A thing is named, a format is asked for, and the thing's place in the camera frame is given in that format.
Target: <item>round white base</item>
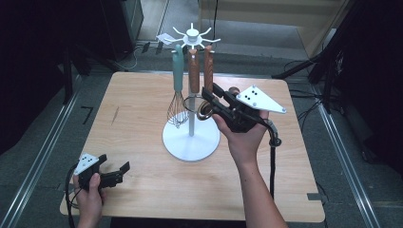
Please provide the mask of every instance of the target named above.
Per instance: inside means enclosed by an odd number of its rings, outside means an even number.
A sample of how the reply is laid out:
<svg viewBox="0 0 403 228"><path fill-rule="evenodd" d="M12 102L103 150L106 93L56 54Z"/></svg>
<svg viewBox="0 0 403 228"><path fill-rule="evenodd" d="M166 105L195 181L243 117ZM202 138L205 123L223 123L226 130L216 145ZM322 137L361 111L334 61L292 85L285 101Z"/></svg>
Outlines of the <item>round white base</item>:
<svg viewBox="0 0 403 228"><path fill-rule="evenodd" d="M220 131L212 118L199 121L195 118L194 135L189 135L189 123L177 128L166 123L163 128L163 143L177 159L184 162L198 162L210 156L220 142Z"/></svg>

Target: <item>whisk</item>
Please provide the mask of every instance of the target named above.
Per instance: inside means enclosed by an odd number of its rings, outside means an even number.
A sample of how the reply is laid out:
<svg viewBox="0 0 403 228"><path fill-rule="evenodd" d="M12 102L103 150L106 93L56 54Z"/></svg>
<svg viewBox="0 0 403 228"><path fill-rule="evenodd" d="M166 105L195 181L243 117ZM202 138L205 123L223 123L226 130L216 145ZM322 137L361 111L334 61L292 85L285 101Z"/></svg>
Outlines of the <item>whisk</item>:
<svg viewBox="0 0 403 228"><path fill-rule="evenodd" d="M188 113L183 106L183 52L180 45L175 46L172 51L172 68L174 75L174 90L175 95L171 105L168 108L167 118L170 124L174 124L177 128L184 124L188 119Z"/></svg>

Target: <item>white triangular marker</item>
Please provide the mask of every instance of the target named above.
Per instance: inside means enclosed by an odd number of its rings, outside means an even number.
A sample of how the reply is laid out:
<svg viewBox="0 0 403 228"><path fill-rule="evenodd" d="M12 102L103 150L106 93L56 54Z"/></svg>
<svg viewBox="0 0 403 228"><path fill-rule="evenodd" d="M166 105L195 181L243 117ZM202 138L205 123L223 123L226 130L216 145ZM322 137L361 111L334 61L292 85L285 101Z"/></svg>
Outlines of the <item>white triangular marker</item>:
<svg viewBox="0 0 403 228"><path fill-rule="evenodd" d="M77 164L76 169L74 170L74 175L79 175L86 171L89 167L91 167L94 163L96 163L99 159L95 156L92 156L90 154L84 153L80 161Z"/></svg>
<svg viewBox="0 0 403 228"><path fill-rule="evenodd" d="M257 86L252 85L237 95L237 100L258 110L286 113L284 107L279 105L271 97L267 96Z"/></svg>

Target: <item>teal handle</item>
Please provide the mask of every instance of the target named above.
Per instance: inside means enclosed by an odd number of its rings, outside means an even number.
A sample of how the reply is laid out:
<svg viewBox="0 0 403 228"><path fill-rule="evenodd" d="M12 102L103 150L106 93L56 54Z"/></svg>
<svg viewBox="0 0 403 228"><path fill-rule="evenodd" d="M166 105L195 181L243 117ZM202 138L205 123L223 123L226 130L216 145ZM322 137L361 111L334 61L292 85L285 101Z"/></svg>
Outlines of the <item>teal handle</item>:
<svg viewBox="0 0 403 228"><path fill-rule="evenodd" d="M183 52L180 45L175 46L176 52L172 56L172 68L174 73L174 90L179 92L182 91L183 87Z"/></svg>

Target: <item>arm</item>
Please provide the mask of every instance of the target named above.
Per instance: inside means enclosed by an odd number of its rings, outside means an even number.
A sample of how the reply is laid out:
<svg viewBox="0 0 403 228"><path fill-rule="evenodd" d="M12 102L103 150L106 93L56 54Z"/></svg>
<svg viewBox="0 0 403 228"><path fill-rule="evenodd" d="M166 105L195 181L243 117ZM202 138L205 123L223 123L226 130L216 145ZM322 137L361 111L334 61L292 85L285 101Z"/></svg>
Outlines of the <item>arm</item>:
<svg viewBox="0 0 403 228"><path fill-rule="evenodd" d="M261 111L260 116L267 119L269 113ZM266 128L257 124L247 133L233 133L219 115L215 114L213 118L219 130L228 139L231 156L240 173L240 187L247 227L287 227L258 167L258 148Z"/></svg>
<svg viewBox="0 0 403 228"><path fill-rule="evenodd" d="M77 194L77 203L80 210L80 221L78 228L95 228L102 217L103 199L106 195L101 196L98 191L98 186L101 183L101 178L98 173L95 173L89 181L89 189L80 190L78 176L73 176L74 191Z"/></svg>

